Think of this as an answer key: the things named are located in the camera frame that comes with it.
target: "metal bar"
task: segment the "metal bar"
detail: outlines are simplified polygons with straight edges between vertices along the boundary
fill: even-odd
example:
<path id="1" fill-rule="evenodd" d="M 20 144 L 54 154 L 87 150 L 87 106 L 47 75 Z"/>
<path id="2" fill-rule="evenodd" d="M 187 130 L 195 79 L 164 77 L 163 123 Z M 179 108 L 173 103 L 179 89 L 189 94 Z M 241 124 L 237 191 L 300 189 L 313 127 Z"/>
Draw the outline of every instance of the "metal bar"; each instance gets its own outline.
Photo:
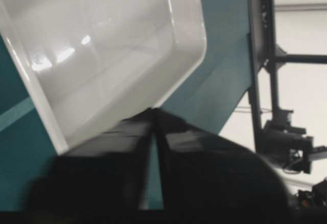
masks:
<path id="1" fill-rule="evenodd" d="M 327 64 L 327 56 L 323 55 L 286 55 L 275 57 L 276 62 L 293 62 L 293 63 L 316 63 Z"/>
<path id="2" fill-rule="evenodd" d="M 275 62 L 271 62 L 269 66 L 270 73 L 270 93 L 272 116 L 276 117 L 279 111 L 279 89 L 278 89 L 278 73 Z"/>
<path id="3" fill-rule="evenodd" d="M 269 28 L 269 74 L 270 74 L 270 92 L 271 107 L 273 118 L 279 111 L 279 91 L 278 91 L 278 68 L 275 62 L 276 56 L 276 32 L 275 32 L 275 10 L 274 0 L 267 0 L 267 15 Z"/>
<path id="4" fill-rule="evenodd" d="M 275 5 L 275 12 L 326 11 L 327 4 Z"/>
<path id="5" fill-rule="evenodd" d="M 257 153 L 261 152 L 261 138 L 262 138 L 262 125 L 261 125 L 261 107 L 259 97 L 259 83 L 258 83 L 258 61 L 255 53 L 255 39 L 254 39 L 254 22 L 252 15 L 252 0 L 248 0 L 249 5 L 249 16 L 250 16 L 250 29 L 249 34 L 249 45 L 250 45 L 250 68 L 251 68 L 251 79 L 252 85 L 249 88 L 249 101 L 251 105 L 251 115 L 253 123 L 253 134 L 254 134 L 254 146 Z"/>

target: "white stripe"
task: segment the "white stripe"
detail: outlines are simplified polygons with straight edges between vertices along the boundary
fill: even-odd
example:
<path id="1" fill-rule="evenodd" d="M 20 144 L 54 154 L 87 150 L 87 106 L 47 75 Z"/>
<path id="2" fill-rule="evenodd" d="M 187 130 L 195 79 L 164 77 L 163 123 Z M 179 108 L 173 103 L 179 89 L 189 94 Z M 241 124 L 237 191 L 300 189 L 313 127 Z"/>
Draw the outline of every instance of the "white stripe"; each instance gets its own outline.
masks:
<path id="1" fill-rule="evenodd" d="M 15 123 L 17 120 L 22 118 L 33 109 L 34 104 L 29 97 L 8 109 L 6 112 L 0 115 L 0 132 Z"/>

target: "black metal frame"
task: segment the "black metal frame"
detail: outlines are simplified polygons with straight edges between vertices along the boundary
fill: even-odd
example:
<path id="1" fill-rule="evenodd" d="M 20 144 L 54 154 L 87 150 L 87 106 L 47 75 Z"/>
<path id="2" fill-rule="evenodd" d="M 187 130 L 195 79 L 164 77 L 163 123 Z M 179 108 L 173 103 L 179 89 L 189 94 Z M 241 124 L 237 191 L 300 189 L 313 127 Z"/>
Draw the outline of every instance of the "black metal frame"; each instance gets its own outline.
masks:
<path id="1" fill-rule="evenodd" d="M 313 148 L 313 137 L 305 137 L 305 128 L 291 126 L 292 110 L 279 105 L 278 69 L 285 63 L 327 64 L 327 56 L 287 55 L 275 37 L 274 0 L 248 0 L 250 15 L 250 59 L 252 85 L 249 88 L 255 150 L 270 157 L 279 167 L 288 165 L 295 171 L 311 172 L 313 160 L 327 158 L 327 147 Z M 264 67 L 270 74 L 272 120 L 262 128 L 258 72 Z M 301 161 L 293 164 L 295 150 L 301 150 Z"/>

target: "cable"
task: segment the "cable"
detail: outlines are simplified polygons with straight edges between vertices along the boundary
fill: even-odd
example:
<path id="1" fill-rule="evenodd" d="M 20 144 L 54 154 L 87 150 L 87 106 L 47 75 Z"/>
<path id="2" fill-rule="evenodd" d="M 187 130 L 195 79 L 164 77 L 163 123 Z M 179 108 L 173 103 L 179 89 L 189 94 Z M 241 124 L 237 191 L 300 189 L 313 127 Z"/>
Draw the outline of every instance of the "cable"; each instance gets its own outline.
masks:
<path id="1" fill-rule="evenodd" d="M 251 109 L 251 107 L 244 107 L 244 106 L 238 106 L 236 107 L 237 108 L 240 108 L 240 109 Z M 242 111 L 242 110 L 234 110 L 233 111 L 234 113 L 251 113 L 251 111 Z M 271 113 L 272 110 L 271 109 L 268 109 L 268 108 L 261 108 L 261 114 L 263 113 Z"/>
<path id="2" fill-rule="evenodd" d="M 292 162 L 290 163 L 287 163 L 283 166 L 283 172 L 286 173 L 286 174 L 289 174 L 289 175 L 297 175 L 297 174 L 300 174 L 301 172 L 300 171 L 287 171 L 287 168 L 290 168 L 291 166 L 293 166 L 294 164 L 297 164 L 299 162 L 301 162 L 303 160 L 303 158 L 300 157 L 300 154 L 298 153 L 298 151 L 296 151 L 293 155 L 292 155 L 292 158 L 293 157 L 296 157 L 297 159 L 296 160 L 293 160 Z"/>

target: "teal surface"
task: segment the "teal surface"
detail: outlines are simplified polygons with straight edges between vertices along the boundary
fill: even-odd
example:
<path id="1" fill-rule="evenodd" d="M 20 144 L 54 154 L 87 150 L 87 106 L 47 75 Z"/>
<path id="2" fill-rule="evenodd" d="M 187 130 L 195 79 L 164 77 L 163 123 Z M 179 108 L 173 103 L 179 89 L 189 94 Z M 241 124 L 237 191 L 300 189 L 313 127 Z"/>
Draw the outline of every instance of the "teal surface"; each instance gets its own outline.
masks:
<path id="1" fill-rule="evenodd" d="M 29 183 L 55 155 L 35 109 L 0 132 L 0 211 L 22 209 Z"/>
<path id="2" fill-rule="evenodd" d="M 0 38 L 0 72 L 0 114 L 3 114 L 29 95 L 2 38 Z"/>
<path id="3" fill-rule="evenodd" d="M 202 0 L 202 6 L 206 57 L 163 108 L 219 133 L 250 86 L 248 6 L 247 0 Z M 0 211 L 13 211 L 56 153 L 1 38 L 0 71 Z M 155 146 L 149 172 L 148 205 L 162 208 Z"/>
<path id="4" fill-rule="evenodd" d="M 0 72 L 0 211 L 16 211 L 56 153 L 2 38 Z"/>

